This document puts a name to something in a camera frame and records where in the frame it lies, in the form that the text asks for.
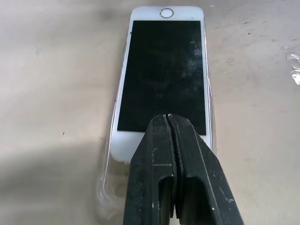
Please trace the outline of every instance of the black clamp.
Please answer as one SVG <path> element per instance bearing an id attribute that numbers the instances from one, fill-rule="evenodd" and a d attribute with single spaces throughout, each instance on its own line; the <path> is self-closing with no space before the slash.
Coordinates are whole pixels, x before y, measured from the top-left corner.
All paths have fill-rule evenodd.
<path id="1" fill-rule="evenodd" d="M 130 164 L 123 225 L 243 225 L 217 157 L 189 120 L 151 120 Z"/>

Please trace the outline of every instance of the white smartphone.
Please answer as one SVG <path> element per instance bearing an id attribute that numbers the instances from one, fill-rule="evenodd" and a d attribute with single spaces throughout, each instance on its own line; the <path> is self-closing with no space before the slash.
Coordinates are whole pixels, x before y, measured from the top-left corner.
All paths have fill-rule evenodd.
<path id="1" fill-rule="evenodd" d="M 168 113 L 189 119 L 211 147 L 209 88 L 202 9 L 135 8 L 112 119 L 112 157 L 130 162 L 150 120 Z"/>

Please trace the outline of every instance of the table surface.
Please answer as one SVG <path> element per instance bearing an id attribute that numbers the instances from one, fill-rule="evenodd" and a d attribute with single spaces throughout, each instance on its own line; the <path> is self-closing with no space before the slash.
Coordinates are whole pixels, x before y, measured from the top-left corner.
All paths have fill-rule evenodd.
<path id="1" fill-rule="evenodd" d="M 0 0 L 0 221 L 94 225 L 130 12 L 179 0 Z M 206 16 L 217 156 L 247 225 L 300 224 L 299 0 L 188 0 Z"/>

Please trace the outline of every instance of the black screen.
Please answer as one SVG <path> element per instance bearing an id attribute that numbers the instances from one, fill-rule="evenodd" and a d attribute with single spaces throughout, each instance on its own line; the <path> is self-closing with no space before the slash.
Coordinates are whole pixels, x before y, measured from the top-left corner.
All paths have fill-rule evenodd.
<path id="1" fill-rule="evenodd" d="M 168 113 L 206 135 L 200 21 L 134 21 L 118 130 L 145 132 Z"/>

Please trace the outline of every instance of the phone bezel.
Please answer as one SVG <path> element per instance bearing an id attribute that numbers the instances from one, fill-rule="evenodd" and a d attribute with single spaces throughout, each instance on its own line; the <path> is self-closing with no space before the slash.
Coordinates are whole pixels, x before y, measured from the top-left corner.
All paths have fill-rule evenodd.
<path id="1" fill-rule="evenodd" d="M 164 8 L 170 8 L 174 14 L 170 18 L 163 18 L 160 12 Z M 128 52 L 130 47 L 131 31 L 134 20 L 155 20 L 155 21 L 200 21 L 201 22 L 201 39 L 202 39 L 202 60 L 203 60 L 203 81 L 204 81 L 204 100 L 205 100 L 205 122 L 206 135 L 200 137 L 205 143 L 211 147 L 211 118 L 210 118 L 210 95 L 209 95 L 209 78 L 207 67 L 207 53 L 206 53 L 206 38 L 204 28 L 204 13 L 199 7 L 191 6 L 165 6 L 165 7 L 138 7 L 135 8 L 130 17 L 129 29 L 127 34 L 127 42 L 124 53 L 124 60 L 120 75 L 120 82 L 118 86 L 118 93 L 115 99 L 115 106 L 112 117 L 112 125 L 109 137 L 109 152 L 117 161 L 130 162 L 136 148 L 143 138 L 144 133 L 132 131 L 118 131 L 118 121 L 120 114 L 120 105 L 123 94 L 123 86 L 125 80 L 125 73 L 128 60 Z"/>

